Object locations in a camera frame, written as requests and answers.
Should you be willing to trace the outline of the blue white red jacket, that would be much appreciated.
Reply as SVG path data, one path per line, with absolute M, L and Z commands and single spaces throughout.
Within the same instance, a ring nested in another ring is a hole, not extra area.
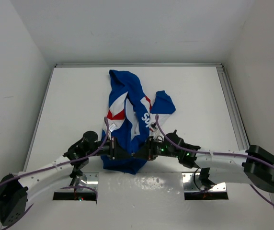
M 175 105 L 165 91 L 157 91 L 152 103 L 143 92 L 138 76 L 129 71 L 110 70 L 109 76 L 112 90 L 107 118 L 108 124 L 117 125 L 111 134 L 128 153 L 136 153 L 155 134 L 149 130 L 155 116 L 163 125 L 176 111 Z

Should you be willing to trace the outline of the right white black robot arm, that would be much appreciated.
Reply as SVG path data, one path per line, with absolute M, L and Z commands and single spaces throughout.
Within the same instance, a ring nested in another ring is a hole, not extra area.
M 205 188 L 219 183 L 239 183 L 274 193 L 274 155 L 257 145 L 239 152 L 210 152 L 185 143 L 172 132 L 163 141 L 149 137 L 132 156 L 147 161 L 158 156 L 177 158 L 184 167 L 201 170 L 198 179 Z

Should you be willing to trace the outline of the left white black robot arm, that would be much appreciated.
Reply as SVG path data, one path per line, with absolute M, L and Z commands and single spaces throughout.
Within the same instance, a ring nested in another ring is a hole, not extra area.
M 58 189 L 72 188 L 81 169 L 95 155 L 106 155 L 112 160 L 129 159 L 117 138 L 105 136 L 102 141 L 94 131 L 87 131 L 59 158 L 35 171 L 12 173 L 0 181 L 0 223 L 6 230 L 17 223 L 38 198 L 53 195 Z

